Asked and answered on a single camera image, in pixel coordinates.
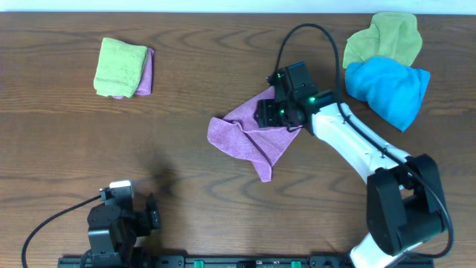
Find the green towel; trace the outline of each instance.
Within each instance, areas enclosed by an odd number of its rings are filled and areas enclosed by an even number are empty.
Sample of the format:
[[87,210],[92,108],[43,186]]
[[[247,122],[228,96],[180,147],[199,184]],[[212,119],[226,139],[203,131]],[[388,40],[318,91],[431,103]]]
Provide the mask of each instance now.
[[413,14],[382,12],[372,17],[368,29],[353,34],[344,51],[344,68],[374,56],[389,57],[410,66],[422,48],[422,37]]
[[105,37],[94,77],[96,93],[132,97],[141,81],[146,58],[147,47]]

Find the folded cloth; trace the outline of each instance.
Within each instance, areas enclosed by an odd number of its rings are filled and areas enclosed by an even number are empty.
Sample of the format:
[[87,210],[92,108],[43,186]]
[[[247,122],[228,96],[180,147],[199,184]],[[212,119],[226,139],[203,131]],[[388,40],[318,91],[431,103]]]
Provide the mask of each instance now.
[[[152,57],[154,56],[154,50],[147,48],[147,60],[146,65],[144,66],[144,73],[141,77],[141,82],[137,90],[135,90],[134,95],[150,95],[152,92]],[[124,96],[114,96],[116,99],[124,98]]]
[[285,127],[258,127],[253,117],[257,101],[270,98],[274,98],[274,87],[248,100],[223,119],[212,118],[207,134],[208,141],[223,153],[251,161],[263,182],[271,181],[271,167],[299,133],[299,130],[289,133]]
[[428,71],[384,57],[352,63],[345,72],[349,95],[367,101],[370,108],[401,131],[415,120],[429,81]]
[[101,96],[132,97],[139,86],[147,47],[105,37],[99,53],[94,88]]
[[363,63],[374,56],[389,57],[410,66],[422,48],[422,37],[413,14],[382,12],[372,17],[368,29],[353,34],[344,51],[343,66]]

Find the white wall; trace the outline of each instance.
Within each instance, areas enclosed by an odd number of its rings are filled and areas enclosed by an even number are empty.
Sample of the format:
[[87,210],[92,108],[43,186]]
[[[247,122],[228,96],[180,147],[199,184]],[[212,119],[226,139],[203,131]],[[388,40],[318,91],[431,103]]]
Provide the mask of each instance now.
[[0,0],[0,11],[476,14],[475,0]]

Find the brown tabletop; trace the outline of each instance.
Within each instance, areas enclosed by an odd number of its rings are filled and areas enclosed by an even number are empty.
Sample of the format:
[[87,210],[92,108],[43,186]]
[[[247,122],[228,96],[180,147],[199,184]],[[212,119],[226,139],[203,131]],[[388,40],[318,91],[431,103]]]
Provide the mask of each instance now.
[[[191,255],[309,255],[346,252],[367,234],[366,189],[329,145],[302,132],[262,183],[250,162],[206,139],[223,116],[267,88],[286,33],[322,24],[342,57],[346,39],[371,15],[0,13],[0,267],[19,267],[25,238],[44,219],[132,179],[137,205],[153,192],[162,230],[149,251]],[[456,231],[439,267],[474,267],[476,256],[476,17],[418,16],[423,48],[413,67],[431,72],[415,122],[401,133],[344,96],[381,137],[439,165]],[[115,100],[92,81],[103,37],[155,49],[153,93]],[[282,66],[306,60],[324,89],[334,86],[325,36],[305,29]],[[89,248],[77,209],[42,229],[30,267],[55,267]],[[440,251],[446,236],[431,241]]]

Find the blue towel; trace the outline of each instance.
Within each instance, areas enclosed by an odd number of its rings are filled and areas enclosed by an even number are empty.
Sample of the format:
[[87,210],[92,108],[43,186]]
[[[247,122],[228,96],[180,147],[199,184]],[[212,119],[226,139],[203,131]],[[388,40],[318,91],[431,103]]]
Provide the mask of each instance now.
[[368,102],[370,108],[401,131],[415,120],[429,81],[428,71],[385,57],[351,63],[345,72],[349,95]]

